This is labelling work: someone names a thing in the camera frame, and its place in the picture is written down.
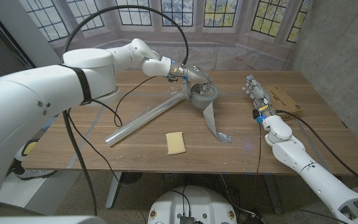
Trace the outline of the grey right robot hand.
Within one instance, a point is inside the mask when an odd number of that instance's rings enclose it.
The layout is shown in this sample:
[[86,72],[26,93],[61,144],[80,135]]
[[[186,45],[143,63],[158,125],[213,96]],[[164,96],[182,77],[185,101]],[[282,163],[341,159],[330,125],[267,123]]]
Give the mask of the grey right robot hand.
[[246,86],[242,87],[242,90],[254,102],[255,110],[252,112],[254,119],[263,121],[269,116],[277,115],[272,106],[270,93],[254,78],[253,75],[247,76]]

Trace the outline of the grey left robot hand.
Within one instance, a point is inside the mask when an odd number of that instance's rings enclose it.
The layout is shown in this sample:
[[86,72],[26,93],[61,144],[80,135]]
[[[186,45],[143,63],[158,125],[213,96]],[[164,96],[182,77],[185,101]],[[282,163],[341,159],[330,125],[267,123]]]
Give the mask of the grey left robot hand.
[[184,65],[173,65],[171,67],[170,74],[184,79],[182,83],[182,90],[185,92],[187,99],[191,96],[191,81],[200,85],[212,84],[213,82],[206,72],[195,65],[189,67]]

